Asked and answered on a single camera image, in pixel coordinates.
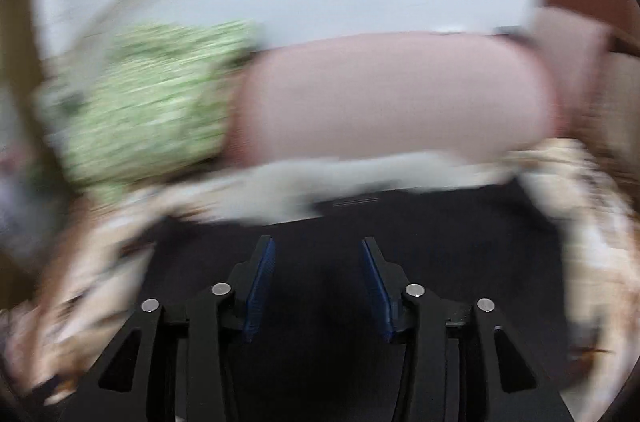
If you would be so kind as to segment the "black coat with fur collar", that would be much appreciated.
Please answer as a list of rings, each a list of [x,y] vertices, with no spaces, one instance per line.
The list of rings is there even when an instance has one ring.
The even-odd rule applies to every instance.
[[[134,238],[154,250],[141,298],[163,305],[226,280],[260,237],[276,244],[254,338],[220,335],[228,421],[396,421],[405,347],[385,342],[374,319],[367,237],[439,297],[494,301],[554,386],[568,350],[561,237],[519,177],[430,193],[363,190],[314,201],[311,211],[272,226],[169,216]]]

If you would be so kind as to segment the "leaf-patterned plush blanket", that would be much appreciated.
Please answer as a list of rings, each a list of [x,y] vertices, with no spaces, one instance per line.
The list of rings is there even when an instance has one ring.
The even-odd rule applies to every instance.
[[[559,227],[565,305],[585,379],[564,399],[579,421],[612,406],[639,358],[639,219],[614,179],[582,143],[551,138],[477,167],[424,151],[368,160],[297,159],[151,185],[101,207],[80,201],[33,302],[1,314],[1,354],[26,393],[65,366],[93,364],[122,324],[151,249],[126,243],[161,217],[207,224],[283,223],[311,217],[319,199],[378,187],[425,191],[519,176],[536,207]]]

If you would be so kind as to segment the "green checkered folded quilt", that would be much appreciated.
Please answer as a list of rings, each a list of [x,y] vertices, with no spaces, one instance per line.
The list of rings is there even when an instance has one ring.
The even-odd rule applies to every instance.
[[[256,26],[149,23],[108,45],[96,73],[43,83],[36,103],[67,182],[103,201],[217,157]]]

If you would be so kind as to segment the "pink quilted bolster pillow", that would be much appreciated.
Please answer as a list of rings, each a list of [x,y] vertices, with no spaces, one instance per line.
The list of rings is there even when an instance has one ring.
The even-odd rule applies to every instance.
[[[224,153],[242,167],[445,150],[494,159],[559,132],[549,69],[501,36],[395,32],[282,46],[241,75]]]

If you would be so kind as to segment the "pink and maroon cushion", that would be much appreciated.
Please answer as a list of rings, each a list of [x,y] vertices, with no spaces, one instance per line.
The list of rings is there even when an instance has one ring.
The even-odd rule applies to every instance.
[[[632,36],[634,0],[538,0],[529,37],[552,77],[560,125],[567,133],[584,121],[605,86],[610,56],[639,60]]]

